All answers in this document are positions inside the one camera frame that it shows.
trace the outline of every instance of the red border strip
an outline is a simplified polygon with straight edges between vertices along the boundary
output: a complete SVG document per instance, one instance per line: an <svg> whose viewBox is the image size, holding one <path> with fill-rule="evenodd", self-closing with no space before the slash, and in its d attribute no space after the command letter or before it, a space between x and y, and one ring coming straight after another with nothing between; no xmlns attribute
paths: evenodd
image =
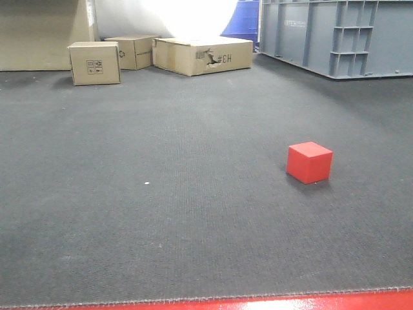
<svg viewBox="0 0 413 310"><path fill-rule="evenodd" d="M149 304L73 305L38 310L413 310L413 289Z"/></svg>

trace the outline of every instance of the damaged cardboard box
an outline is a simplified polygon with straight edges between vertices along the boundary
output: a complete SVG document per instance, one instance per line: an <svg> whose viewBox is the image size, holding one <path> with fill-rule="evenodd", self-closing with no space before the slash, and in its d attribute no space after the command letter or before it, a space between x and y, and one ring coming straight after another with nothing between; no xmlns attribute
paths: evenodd
<svg viewBox="0 0 413 310"><path fill-rule="evenodd" d="M76 42L68 47L73 85L119 84L117 42Z"/></svg>
<svg viewBox="0 0 413 310"><path fill-rule="evenodd" d="M67 46L99 41L94 0L0 0L0 71L70 70Z"/></svg>
<svg viewBox="0 0 413 310"><path fill-rule="evenodd" d="M122 37L109 37L105 41L119 44L119 64L121 69L139 70L152 66L152 40L159 36L131 34Z"/></svg>
<svg viewBox="0 0 413 310"><path fill-rule="evenodd" d="M154 65L169 71L200 74L250 68L253 42L230 37L203 40L154 39Z"/></svg>

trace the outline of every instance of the gray carpet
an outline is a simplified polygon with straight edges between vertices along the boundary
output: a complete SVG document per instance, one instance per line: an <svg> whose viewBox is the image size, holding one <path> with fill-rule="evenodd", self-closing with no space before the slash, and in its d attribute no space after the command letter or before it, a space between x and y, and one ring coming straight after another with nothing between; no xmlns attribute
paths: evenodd
<svg viewBox="0 0 413 310"><path fill-rule="evenodd" d="M413 287L413 79L257 55L0 82L3 307ZM334 151L329 181L285 173L304 141Z"/></svg>

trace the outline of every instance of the box flap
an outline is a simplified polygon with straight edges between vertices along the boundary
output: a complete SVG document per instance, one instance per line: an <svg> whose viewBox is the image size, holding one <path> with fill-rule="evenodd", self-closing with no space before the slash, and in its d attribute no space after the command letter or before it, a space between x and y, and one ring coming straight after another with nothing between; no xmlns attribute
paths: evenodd
<svg viewBox="0 0 413 310"><path fill-rule="evenodd" d="M170 41L154 41L154 65L188 76L193 75L194 63L191 61L195 50L189 45L175 44Z"/></svg>
<svg viewBox="0 0 413 310"><path fill-rule="evenodd" d="M117 47L117 42L75 42L68 46L68 48L77 47Z"/></svg>
<svg viewBox="0 0 413 310"><path fill-rule="evenodd" d="M120 37L108 37L105 40L110 40L110 41L116 41L116 40L139 40L139 39L149 39L149 38L155 38L155 37L159 37L159 35L156 34L128 34L127 36L120 36Z"/></svg>
<svg viewBox="0 0 413 310"><path fill-rule="evenodd" d="M178 45L193 46L193 47L244 43L244 42L249 41L249 40L244 40L244 39L236 39L233 37L204 37L204 38L199 38L199 39L174 37L174 38L159 38L155 40L178 44Z"/></svg>

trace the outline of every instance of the bright light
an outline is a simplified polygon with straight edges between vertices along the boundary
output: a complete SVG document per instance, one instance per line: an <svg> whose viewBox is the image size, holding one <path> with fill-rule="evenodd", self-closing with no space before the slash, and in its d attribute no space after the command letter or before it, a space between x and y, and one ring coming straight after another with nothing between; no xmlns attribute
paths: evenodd
<svg viewBox="0 0 413 310"><path fill-rule="evenodd" d="M237 0L97 0L101 36L133 33L211 37L224 31Z"/></svg>

